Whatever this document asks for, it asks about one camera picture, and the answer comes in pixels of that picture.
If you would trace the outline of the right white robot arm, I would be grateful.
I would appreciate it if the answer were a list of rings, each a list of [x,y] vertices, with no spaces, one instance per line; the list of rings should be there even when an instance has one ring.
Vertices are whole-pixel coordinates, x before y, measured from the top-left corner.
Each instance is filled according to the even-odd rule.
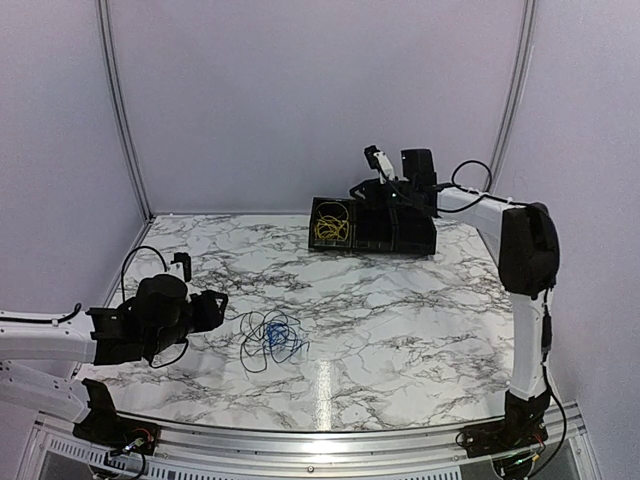
[[[500,198],[455,180],[438,182],[428,149],[404,150],[401,155],[404,175],[398,177],[381,149],[366,147],[364,157],[378,177],[350,193],[454,220],[484,236],[509,295],[514,326],[514,362],[505,395],[508,416],[497,423],[495,438],[515,448],[533,433],[533,417],[542,415],[554,400],[547,360],[553,337],[550,304],[560,267],[556,226],[542,203]]]

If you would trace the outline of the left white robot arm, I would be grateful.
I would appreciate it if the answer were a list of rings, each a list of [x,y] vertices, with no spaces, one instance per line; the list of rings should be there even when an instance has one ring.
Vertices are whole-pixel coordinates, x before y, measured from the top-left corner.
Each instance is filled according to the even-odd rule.
[[[113,366],[141,360],[152,364],[173,345],[186,346],[190,335],[207,333],[224,321],[228,297],[204,290],[190,292],[172,274],[142,280],[136,294],[116,308],[90,308],[60,318],[1,316],[1,399],[79,424],[106,445],[125,438],[126,423],[115,414],[101,382],[71,380],[26,366],[28,360],[69,361]]]

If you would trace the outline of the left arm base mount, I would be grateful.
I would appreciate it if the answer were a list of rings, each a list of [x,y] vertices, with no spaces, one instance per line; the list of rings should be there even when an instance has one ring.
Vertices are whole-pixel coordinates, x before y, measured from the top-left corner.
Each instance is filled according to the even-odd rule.
[[[160,434],[158,424],[121,416],[103,383],[84,379],[81,384],[88,394],[86,404],[89,411],[74,423],[73,435],[76,438],[120,452],[154,453]]]

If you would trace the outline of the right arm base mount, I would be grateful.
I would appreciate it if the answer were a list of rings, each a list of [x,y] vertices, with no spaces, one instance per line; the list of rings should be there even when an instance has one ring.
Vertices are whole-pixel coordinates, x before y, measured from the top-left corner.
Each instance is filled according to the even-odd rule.
[[[539,444],[548,439],[544,414],[551,403],[548,391],[538,397],[521,399],[505,394],[502,419],[463,427],[456,444],[469,458],[493,455]]]

